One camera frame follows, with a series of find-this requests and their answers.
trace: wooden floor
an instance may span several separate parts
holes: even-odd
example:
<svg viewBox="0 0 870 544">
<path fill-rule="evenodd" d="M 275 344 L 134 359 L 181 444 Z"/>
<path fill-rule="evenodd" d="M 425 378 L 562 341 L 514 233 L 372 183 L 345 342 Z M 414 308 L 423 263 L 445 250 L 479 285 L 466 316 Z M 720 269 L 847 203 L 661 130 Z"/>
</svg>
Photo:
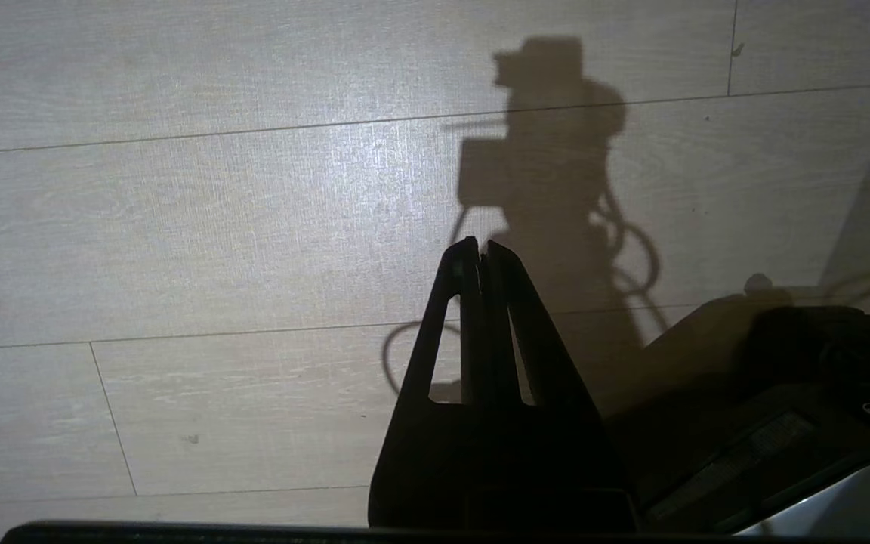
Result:
<svg viewBox="0 0 870 544">
<path fill-rule="evenodd" d="M 364 524 L 467 234 L 605 416 L 870 311 L 870 1 L 0 0 L 0 536 Z"/>
</svg>

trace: laminate floor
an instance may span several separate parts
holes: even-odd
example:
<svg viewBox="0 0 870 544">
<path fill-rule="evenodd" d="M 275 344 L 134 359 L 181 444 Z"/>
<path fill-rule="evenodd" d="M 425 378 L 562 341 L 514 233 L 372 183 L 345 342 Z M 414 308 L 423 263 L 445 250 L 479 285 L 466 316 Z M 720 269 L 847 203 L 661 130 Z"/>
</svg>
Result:
<svg viewBox="0 0 870 544">
<path fill-rule="evenodd" d="M 463 235 L 605 416 L 870 312 L 870 2 L 0 0 L 0 536 L 364 524 Z"/>
</svg>

